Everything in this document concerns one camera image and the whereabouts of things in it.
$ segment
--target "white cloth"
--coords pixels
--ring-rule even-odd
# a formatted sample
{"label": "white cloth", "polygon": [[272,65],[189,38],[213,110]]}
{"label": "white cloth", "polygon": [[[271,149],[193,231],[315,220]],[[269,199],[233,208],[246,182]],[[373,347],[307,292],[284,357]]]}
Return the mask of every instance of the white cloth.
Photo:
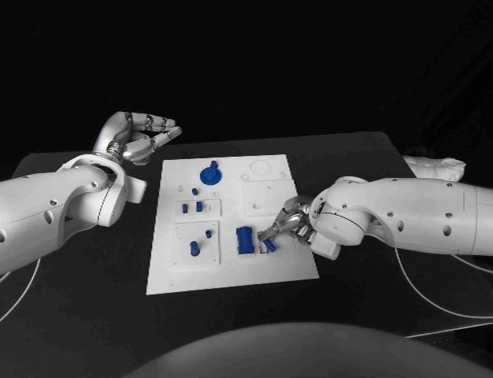
{"label": "white cloth", "polygon": [[446,157],[445,159],[429,159],[428,157],[403,156],[405,162],[416,178],[459,181],[464,176],[465,163]]}

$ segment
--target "blue object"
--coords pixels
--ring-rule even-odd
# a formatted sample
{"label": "blue object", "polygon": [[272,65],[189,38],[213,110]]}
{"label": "blue object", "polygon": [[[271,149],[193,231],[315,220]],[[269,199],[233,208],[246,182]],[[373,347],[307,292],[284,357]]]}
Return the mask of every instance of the blue object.
{"label": "blue object", "polygon": [[265,244],[269,252],[275,252],[275,246],[272,245],[272,242],[268,239],[265,239],[262,243]]}
{"label": "blue object", "polygon": [[190,243],[190,253],[191,253],[191,256],[196,257],[197,254],[199,254],[199,246],[197,246],[197,242],[191,242]]}
{"label": "blue object", "polygon": [[238,234],[238,254],[252,254],[255,246],[252,245],[252,228],[240,227],[236,230]]}
{"label": "blue object", "polygon": [[217,163],[212,161],[210,167],[200,171],[200,181],[204,185],[214,185],[222,179],[222,173],[217,170]]}

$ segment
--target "table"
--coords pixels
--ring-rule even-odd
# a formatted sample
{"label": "table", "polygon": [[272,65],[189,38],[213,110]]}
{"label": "table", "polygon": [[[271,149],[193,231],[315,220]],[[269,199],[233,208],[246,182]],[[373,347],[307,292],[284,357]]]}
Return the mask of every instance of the table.
{"label": "table", "polygon": [[[341,176],[415,177],[382,132],[178,142],[157,150],[147,166],[124,163],[127,174],[147,181],[142,203],[127,203],[112,227],[78,233],[42,258],[27,295],[0,324],[0,377],[122,376],[184,344],[276,322],[353,324],[402,336],[493,322],[455,317],[426,303],[406,283],[393,249],[369,237],[360,246],[341,247],[336,261],[314,255],[318,280],[145,296],[163,160],[285,154],[297,193],[310,196]],[[13,178],[55,172],[88,152],[30,154]],[[400,257],[438,301],[493,313],[484,273],[457,267],[449,256],[400,252]],[[0,316],[33,268],[34,263],[14,271],[0,285]]]}

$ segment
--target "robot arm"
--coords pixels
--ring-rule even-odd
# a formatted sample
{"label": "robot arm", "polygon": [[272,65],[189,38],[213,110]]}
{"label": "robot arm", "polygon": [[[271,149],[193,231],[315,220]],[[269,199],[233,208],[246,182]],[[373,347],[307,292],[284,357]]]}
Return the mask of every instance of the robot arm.
{"label": "robot arm", "polygon": [[[138,131],[161,132],[153,138]],[[147,183],[125,174],[121,163],[148,163],[150,154],[178,134],[174,121],[118,112],[106,120],[93,151],[56,172],[0,182],[0,275],[62,247],[96,224],[109,227],[125,202],[140,203]]]}
{"label": "robot arm", "polygon": [[341,177],[312,201],[288,200],[259,240],[284,231],[331,260],[364,235],[406,250],[493,256],[493,190],[436,179]]}

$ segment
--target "hole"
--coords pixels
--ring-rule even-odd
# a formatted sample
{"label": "hole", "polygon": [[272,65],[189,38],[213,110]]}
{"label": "hole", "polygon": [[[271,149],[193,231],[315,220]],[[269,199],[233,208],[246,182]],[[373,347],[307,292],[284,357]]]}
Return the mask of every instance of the hole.
{"label": "hole", "polygon": [[47,224],[53,223],[53,214],[49,210],[44,211],[44,219]]}
{"label": "hole", "polygon": [[0,229],[0,243],[4,243],[6,240],[6,232]]}

